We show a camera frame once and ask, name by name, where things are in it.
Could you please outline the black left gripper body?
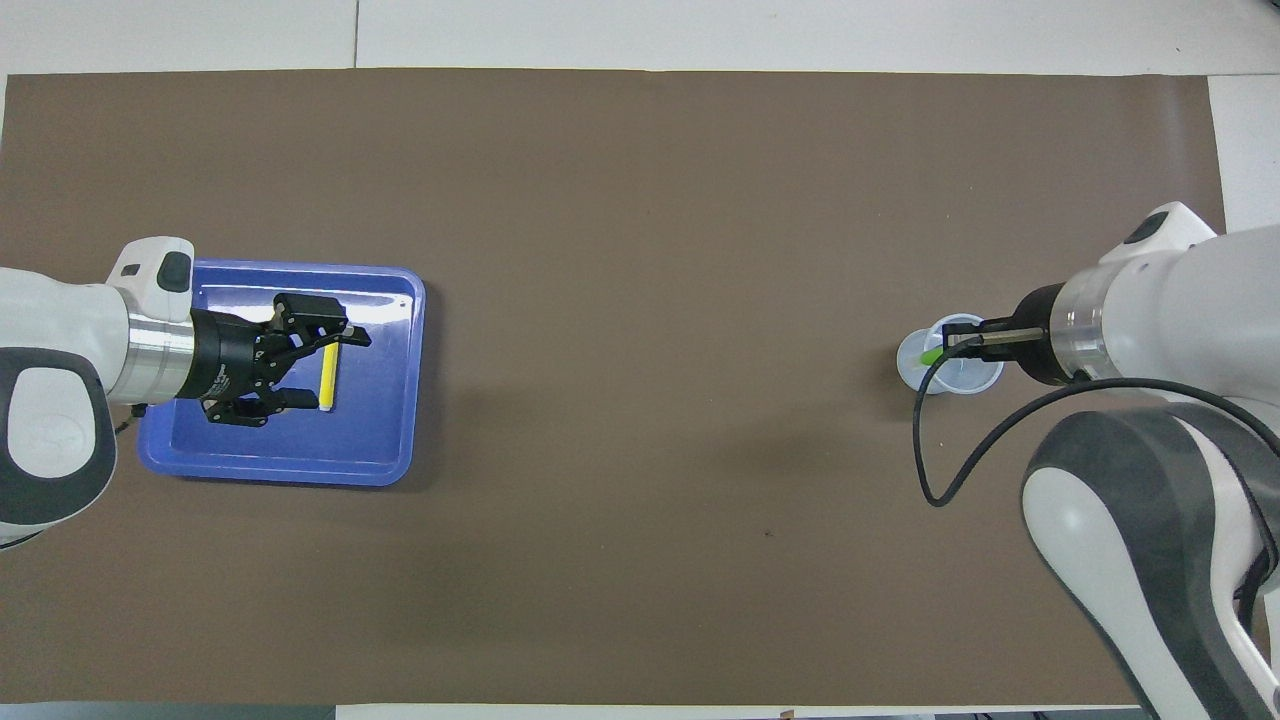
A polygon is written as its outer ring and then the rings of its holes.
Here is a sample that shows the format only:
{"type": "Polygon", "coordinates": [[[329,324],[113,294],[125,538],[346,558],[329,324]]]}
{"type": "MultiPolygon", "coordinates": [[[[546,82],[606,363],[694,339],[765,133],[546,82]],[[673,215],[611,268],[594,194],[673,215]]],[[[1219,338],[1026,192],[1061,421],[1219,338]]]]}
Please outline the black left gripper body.
{"type": "Polygon", "coordinates": [[[195,332],[191,398],[234,400],[273,391],[259,366],[259,352],[276,345],[271,338],[276,328],[270,322],[210,310],[193,310],[189,319],[195,332]]]}

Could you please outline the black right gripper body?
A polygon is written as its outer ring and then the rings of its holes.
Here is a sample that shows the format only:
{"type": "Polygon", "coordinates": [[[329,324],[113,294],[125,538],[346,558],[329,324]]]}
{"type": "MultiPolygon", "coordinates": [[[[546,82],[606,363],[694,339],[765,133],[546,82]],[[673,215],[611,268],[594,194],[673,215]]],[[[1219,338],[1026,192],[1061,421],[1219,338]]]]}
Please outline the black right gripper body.
{"type": "Polygon", "coordinates": [[[1047,386],[1064,386],[1066,372],[1061,368],[1052,347],[1050,320],[1053,304],[1064,283],[1039,287],[1027,295],[1010,316],[986,320],[986,333],[1001,331],[1038,329],[1038,340],[1009,345],[996,345],[986,350],[986,360],[1015,363],[1032,379],[1047,386]]]}

